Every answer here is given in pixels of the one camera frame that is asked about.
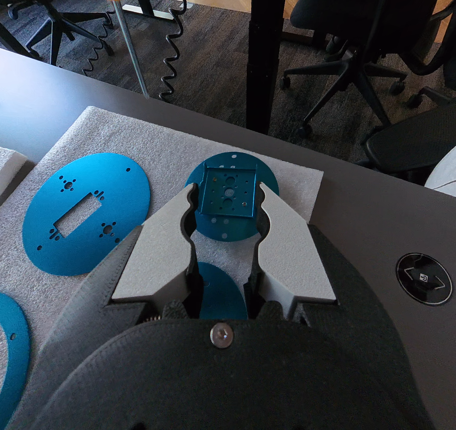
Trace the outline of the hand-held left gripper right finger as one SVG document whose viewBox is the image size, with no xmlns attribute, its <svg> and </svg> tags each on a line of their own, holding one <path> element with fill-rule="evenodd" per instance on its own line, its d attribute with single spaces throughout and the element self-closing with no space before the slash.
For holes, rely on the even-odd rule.
<svg viewBox="0 0 456 430">
<path fill-rule="evenodd" d="M 298 301 L 334 303 L 337 299 L 306 221 L 265 183 L 255 188 L 256 227 L 252 270 L 244 285 L 248 317 L 263 301 L 278 301 L 290 319 Z"/>
</svg>

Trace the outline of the blue square metal bracket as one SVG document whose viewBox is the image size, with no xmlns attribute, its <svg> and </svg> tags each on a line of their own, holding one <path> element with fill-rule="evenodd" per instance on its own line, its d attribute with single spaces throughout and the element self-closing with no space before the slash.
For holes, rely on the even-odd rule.
<svg viewBox="0 0 456 430">
<path fill-rule="evenodd" d="M 204 164 L 198 210 L 208 216 L 254 217 L 255 169 Z"/>
</svg>

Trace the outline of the person's white shirt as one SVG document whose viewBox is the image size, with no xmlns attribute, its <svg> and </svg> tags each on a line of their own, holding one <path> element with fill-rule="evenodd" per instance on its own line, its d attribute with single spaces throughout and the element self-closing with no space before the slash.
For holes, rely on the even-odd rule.
<svg viewBox="0 0 456 430">
<path fill-rule="evenodd" d="M 425 187 L 456 196 L 456 147 L 436 165 L 425 182 Z"/>
</svg>

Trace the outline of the white foam sheet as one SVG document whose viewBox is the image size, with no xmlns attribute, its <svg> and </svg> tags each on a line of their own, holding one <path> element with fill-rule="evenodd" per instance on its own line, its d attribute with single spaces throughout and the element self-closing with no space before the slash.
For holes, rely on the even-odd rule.
<svg viewBox="0 0 456 430">
<path fill-rule="evenodd" d="M 1 205 L 1 293 L 11 296 L 25 313 L 31 331 L 31 359 L 37 353 L 68 300 L 86 274 L 60 277 L 35 267 L 23 248 L 22 225 L 28 206 L 42 184 L 61 167 L 94 153 L 119 153 L 137 162 L 150 182 L 153 215 L 183 188 L 197 165 L 223 152 L 250 153 L 267 164 L 276 176 L 280 197 L 310 222 L 323 172 L 87 107 L 68 131 L 42 158 Z M 259 234 L 238 242 L 222 242 L 195 232 L 198 261 L 211 263 L 230 275 L 242 289 L 250 275 L 254 244 Z"/>
</svg>

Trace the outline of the round black desk button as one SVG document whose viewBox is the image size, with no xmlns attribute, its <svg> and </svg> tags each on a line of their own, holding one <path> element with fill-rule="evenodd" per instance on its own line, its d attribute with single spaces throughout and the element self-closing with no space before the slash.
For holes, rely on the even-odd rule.
<svg viewBox="0 0 456 430">
<path fill-rule="evenodd" d="M 395 270 L 402 289 L 420 303 L 438 306 L 452 295 L 453 284 L 448 272 L 428 255 L 408 253 L 398 260 Z"/>
</svg>

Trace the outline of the black desk leg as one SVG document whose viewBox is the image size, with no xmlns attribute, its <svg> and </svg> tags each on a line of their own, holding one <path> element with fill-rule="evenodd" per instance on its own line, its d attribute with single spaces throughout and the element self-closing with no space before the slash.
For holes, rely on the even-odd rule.
<svg viewBox="0 0 456 430">
<path fill-rule="evenodd" d="M 248 33 L 246 127 L 268 134 L 285 0 L 252 0 Z"/>
</svg>

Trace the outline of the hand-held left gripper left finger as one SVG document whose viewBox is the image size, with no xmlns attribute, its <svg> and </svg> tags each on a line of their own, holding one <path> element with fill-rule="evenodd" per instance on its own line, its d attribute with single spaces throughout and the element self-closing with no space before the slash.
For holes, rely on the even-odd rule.
<svg viewBox="0 0 456 430">
<path fill-rule="evenodd" d="M 200 315 L 200 274 L 191 234 L 196 229 L 198 185 L 187 185 L 147 219 L 112 295 L 116 302 L 148 301 L 162 313 L 179 300 Z"/>
</svg>

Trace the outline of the small blue round plate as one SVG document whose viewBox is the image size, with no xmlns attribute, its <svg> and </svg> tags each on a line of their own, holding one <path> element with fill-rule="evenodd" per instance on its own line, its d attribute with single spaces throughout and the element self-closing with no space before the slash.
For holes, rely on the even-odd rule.
<svg viewBox="0 0 456 430">
<path fill-rule="evenodd" d="M 220 268 L 198 262 L 204 281 L 200 319 L 246 320 L 248 313 L 242 294 L 233 279 Z"/>
<path fill-rule="evenodd" d="M 264 182 L 277 195 L 280 194 L 279 186 L 274 173 L 263 161 L 247 153 L 231 151 L 216 154 L 210 158 L 205 159 L 192 171 L 185 185 L 187 186 L 191 183 L 197 183 L 199 187 L 199 195 L 200 184 L 202 182 L 204 173 L 204 164 L 210 166 L 220 166 L 224 168 L 231 167 L 238 169 L 255 169 L 255 185 L 258 182 Z M 244 240 L 251 236 L 254 236 L 258 232 L 256 228 L 257 212 L 255 207 L 254 212 L 255 213 L 253 218 L 242 218 L 235 216 L 208 216 L 202 215 L 197 208 L 195 211 L 197 231 L 210 239 L 224 242 Z"/>
</svg>

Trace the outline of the blue plate with rectangular hole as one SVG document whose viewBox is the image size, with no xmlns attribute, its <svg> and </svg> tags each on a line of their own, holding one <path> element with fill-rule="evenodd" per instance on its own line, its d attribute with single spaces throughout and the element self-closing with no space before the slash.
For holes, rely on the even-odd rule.
<svg viewBox="0 0 456 430">
<path fill-rule="evenodd" d="M 100 202 L 72 233 L 56 223 L 87 196 Z M 132 159 L 96 153 L 77 159 L 52 175 L 33 197 L 23 223 L 24 249 L 46 273 L 88 273 L 142 224 L 149 210 L 150 186 Z"/>
</svg>

